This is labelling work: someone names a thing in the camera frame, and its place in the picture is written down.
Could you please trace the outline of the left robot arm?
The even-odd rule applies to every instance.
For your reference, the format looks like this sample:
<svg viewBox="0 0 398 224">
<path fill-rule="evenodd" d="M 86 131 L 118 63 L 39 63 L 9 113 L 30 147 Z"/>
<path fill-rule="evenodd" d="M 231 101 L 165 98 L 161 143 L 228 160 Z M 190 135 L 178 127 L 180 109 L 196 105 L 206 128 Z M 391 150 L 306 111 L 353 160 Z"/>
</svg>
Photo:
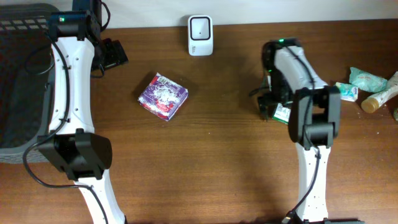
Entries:
<svg viewBox="0 0 398 224">
<path fill-rule="evenodd" d="M 91 73 L 128 61 L 119 41 L 101 39 L 107 9 L 103 1 L 73 1 L 71 11 L 51 14 L 53 111 L 48 133 L 35 148 L 72 181 L 66 188 L 81 191 L 94 223 L 126 223 L 111 185 L 111 142 L 95 134 L 90 108 Z"/>
</svg>

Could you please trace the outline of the small teal tissue pack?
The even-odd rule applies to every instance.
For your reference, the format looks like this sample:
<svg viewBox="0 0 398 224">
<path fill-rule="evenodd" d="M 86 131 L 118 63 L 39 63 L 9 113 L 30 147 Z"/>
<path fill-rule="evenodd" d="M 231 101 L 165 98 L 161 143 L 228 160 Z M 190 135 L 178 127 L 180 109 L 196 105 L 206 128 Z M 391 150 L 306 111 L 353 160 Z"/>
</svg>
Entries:
<svg viewBox="0 0 398 224">
<path fill-rule="evenodd" d="M 340 82 L 336 82 L 335 86 L 338 87 L 342 100 L 355 102 L 358 99 L 358 87 Z"/>
</svg>

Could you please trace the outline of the white leafy cream tube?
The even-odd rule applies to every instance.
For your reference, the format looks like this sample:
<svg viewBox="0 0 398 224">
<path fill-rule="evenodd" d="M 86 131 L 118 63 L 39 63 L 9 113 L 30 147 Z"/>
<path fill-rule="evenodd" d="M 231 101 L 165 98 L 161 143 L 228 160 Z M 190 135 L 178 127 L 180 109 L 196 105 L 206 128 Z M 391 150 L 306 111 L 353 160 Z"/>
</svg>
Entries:
<svg viewBox="0 0 398 224">
<path fill-rule="evenodd" d="M 397 96 L 397 72 L 388 80 L 386 88 L 366 98 L 361 103 L 361 108 L 367 113 L 373 113 L 395 96 Z"/>
</svg>

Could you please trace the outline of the green lidded small jar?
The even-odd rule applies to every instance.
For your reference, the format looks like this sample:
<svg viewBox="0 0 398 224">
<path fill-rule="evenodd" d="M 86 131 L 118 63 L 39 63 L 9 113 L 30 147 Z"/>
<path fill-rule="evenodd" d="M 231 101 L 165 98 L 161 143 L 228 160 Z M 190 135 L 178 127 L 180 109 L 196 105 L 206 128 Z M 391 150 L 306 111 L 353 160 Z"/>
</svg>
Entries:
<svg viewBox="0 0 398 224">
<path fill-rule="evenodd" d="M 398 121 L 398 108 L 394 109 L 393 117 L 396 121 Z"/>
</svg>

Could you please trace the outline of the purple floral pack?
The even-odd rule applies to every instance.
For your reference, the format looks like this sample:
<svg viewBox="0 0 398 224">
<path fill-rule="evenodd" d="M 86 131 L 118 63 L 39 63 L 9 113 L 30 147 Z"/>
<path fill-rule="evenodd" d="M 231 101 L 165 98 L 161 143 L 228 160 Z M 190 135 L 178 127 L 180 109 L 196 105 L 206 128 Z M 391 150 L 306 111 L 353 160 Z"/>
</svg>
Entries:
<svg viewBox="0 0 398 224">
<path fill-rule="evenodd" d="M 186 88 L 156 73 L 138 97 L 138 102 L 158 118 L 170 121 L 188 96 Z"/>
</svg>

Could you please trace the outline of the mint green wipes packet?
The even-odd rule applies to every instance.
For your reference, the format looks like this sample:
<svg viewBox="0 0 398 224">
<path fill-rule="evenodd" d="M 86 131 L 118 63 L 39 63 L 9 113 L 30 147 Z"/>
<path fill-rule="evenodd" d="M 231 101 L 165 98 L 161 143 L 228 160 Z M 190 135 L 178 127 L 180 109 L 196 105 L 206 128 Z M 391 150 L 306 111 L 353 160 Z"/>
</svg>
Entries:
<svg viewBox="0 0 398 224">
<path fill-rule="evenodd" d="M 360 90 L 377 93 L 386 88 L 387 80 L 355 67 L 350 68 L 349 82 Z"/>
</svg>

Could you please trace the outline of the green white soap box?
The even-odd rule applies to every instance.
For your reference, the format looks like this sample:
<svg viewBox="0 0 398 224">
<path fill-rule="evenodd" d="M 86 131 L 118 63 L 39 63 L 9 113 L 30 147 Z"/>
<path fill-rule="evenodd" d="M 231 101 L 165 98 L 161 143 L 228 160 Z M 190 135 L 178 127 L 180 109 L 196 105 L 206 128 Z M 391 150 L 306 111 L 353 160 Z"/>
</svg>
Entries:
<svg viewBox="0 0 398 224">
<path fill-rule="evenodd" d="M 290 118 L 290 112 L 291 109 L 283 107 L 282 104 L 278 103 L 272 115 L 272 119 L 284 124 L 288 124 Z"/>
</svg>

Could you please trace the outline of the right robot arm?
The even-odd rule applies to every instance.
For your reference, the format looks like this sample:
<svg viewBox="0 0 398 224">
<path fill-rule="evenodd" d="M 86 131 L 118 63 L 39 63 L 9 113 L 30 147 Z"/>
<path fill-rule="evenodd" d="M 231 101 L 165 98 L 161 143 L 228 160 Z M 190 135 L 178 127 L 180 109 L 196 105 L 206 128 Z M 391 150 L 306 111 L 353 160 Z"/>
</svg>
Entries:
<svg viewBox="0 0 398 224">
<path fill-rule="evenodd" d="M 267 119 L 269 108 L 290 108 L 288 132 L 298 154 L 298 202 L 282 223 L 328 223 L 326 173 L 340 127 L 340 91 L 317 75 L 295 38 L 265 43 L 261 59 L 271 82 L 257 99 L 259 110 Z"/>
</svg>

